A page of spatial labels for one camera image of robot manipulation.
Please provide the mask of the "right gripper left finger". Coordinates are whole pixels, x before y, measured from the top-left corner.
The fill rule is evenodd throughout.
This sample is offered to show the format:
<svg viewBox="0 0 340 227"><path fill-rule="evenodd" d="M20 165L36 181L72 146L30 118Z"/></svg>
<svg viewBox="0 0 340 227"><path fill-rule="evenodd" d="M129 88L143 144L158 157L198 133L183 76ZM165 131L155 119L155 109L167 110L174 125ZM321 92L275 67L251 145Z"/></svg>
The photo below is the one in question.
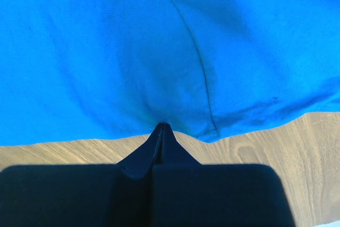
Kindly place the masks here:
<svg viewBox="0 0 340 227"><path fill-rule="evenodd" d="M15 165L1 172L1 226L149 226L163 135L117 164Z"/></svg>

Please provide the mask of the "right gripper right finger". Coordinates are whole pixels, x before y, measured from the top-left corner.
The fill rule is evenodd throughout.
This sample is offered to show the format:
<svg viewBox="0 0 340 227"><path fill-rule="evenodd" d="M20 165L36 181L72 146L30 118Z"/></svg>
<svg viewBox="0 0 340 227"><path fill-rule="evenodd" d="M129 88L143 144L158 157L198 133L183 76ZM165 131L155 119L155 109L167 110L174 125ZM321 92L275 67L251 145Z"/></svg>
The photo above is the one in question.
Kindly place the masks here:
<svg viewBox="0 0 340 227"><path fill-rule="evenodd" d="M294 226L277 173L263 164L201 164L168 124L152 168L153 226Z"/></svg>

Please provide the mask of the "blue t shirt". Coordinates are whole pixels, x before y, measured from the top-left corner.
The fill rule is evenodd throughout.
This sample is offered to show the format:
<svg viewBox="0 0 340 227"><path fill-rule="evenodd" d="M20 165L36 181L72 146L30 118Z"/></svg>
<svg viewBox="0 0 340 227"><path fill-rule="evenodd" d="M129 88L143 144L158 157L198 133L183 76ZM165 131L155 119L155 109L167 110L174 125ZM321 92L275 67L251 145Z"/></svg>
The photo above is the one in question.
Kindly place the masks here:
<svg viewBox="0 0 340 227"><path fill-rule="evenodd" d="M3 146L337 111L339 0L1 0Z"/></svg>

